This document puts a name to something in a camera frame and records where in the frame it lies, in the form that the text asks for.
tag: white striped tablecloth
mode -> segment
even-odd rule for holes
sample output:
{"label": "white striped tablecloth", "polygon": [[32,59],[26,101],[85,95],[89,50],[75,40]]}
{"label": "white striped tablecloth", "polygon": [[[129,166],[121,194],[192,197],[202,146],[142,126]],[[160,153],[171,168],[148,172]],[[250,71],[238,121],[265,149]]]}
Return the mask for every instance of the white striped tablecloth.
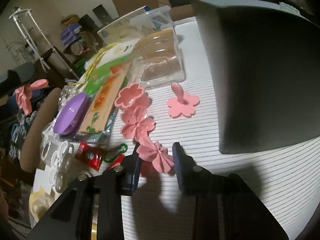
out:
{"label": "white striped tablecloth", "polygon": [[[215,174],[235,172],[262,200],[289,239],[303,230],[320,202],[320,138],[275,150],[223,155],[219,152],[219,128],[216,99],[208,59],[197,22],[179,24],[176,33],[184,59],[184,90],[200,97],[196,115],[172,119],[166,105],[173,97],[170,86],[148,91],[152,104],[148,115],[156,128],[150,133],[172,154],[179,141],[198,165]],[[123,125],[117,116],[112,130],[112,146],[125,142],[132,152],[132,140],[123,139]],[[160,174],[140,178],[132,198],[122,197],[125,239],[191,239],[195,200],[182,197],[175,176]]]}

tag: pink flower cookie cutter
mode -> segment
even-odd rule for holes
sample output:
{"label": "pink flower cookie cutter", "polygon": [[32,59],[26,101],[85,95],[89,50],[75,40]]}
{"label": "pink flower cookie cutter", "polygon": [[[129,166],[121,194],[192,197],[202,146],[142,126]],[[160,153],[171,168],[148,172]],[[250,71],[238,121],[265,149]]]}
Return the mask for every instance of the pink flower cookie cutter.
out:
{"label": "pink flower cookie cutter", "polygon": [[146,162],[152,162],[159,173],[168,173],[174,166],[173,157],[168,155],[168,149],[161,146],[158,141],[153,143],[150,137],[141,137],[139,143],[137,149],[139,157]]}
{"label": "pink flower cookie cutter", "polygon": [[21,86],[15,90],[16,93],[16,101],[19,109],[23,109],[23,112],[28,115],[32,112],[32,106],[30,99],[32,97],[32,90],[45,88],[48,85],[48,81],[46,79],[39,79],[33,82],[31,85],[26,84]]}
{"label": "pink flower cookie cutter", "polygon": [[130,86],[120,90],[119,96],[115,101],[115,106],[119,107],[122,111],[127,109],[134,111],[137,106],[149,107],[150,98],[140,83],[132,83]]}
{"label": "pink flower cookie cutter", "polygon": [[134,111],[124,110],[121,120],[125,125],[121,128],[120,133],[124,138],[134,137],[136,141],[139,141],[141,137],[147,137],[148,132],[155,128],[155,121],[147,118],[147,109],[143,106],[137,106]]}
{"label": "pink flower cookie cutter", "polygon": [[169,98],[167,106],[170,107],[169,116],[172,118],[184,115],[185,117],[191,117],[196,113],[195,106],[200,103],[198,96],[190,96],[188,92],[183,91],[182,87],[178,83],[172,83],[171,89],[177,97]]}

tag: purple plastic lid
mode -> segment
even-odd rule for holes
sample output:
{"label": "purple plastic lid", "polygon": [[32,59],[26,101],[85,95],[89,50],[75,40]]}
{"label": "purple plastic lid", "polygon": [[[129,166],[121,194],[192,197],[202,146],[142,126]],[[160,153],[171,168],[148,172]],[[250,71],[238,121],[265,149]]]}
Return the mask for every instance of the purple plastic lid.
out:
{"label": "purple plastic lid", "polygon": [[86,101],[87,94],[85,92],[81,92],[71,98],[57,118],[53,127],[53,132],[59,134],[71,133],[76,127],[82,111],[85,109],[84,106]]}

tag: green clip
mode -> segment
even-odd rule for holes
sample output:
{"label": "green clip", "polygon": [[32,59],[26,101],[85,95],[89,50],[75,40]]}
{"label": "green clip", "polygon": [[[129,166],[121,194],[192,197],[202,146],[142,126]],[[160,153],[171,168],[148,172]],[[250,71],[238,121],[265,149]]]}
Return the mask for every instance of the green clip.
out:
{"label": "green clip", "polygon": [[102,156],[103,161],[106,163],[113,162],[120,154],[125,153],[128,150],[128,146],[125,143],[121,143],[119,146],[106,150]]}

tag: cardboard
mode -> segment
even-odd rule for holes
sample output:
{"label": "cardboard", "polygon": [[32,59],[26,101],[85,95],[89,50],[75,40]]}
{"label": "cardboard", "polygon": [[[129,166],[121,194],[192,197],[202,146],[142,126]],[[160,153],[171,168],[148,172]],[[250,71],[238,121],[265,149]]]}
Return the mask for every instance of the cardboard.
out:
{"label": "cardboard", "polygon": [[124,71],[118,71],[105,81],[91,103],[80,126],[79,133],[97,133],[105,129],[111,110],[114,107],[114,101],[124,83],[124,73]]}
{"label": "cardboard", "polygon": [[185,18],[193,17],[194,15],[195,14],[193,12],[191,4],[173,7],[170,10],[171,19],[174,22]]}

